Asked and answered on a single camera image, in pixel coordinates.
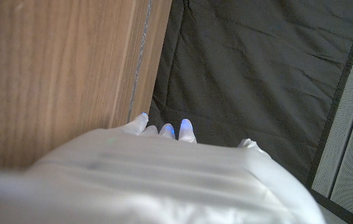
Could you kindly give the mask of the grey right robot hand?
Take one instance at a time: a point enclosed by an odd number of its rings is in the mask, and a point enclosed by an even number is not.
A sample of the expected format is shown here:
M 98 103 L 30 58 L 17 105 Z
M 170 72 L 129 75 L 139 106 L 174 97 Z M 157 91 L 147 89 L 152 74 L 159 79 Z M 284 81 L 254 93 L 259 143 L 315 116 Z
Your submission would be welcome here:
M 199 144 L 140 114 L 95 129 L 22 172 L 0 172 L 0 223 L 324 223 L 299 180 L 251 139 Z

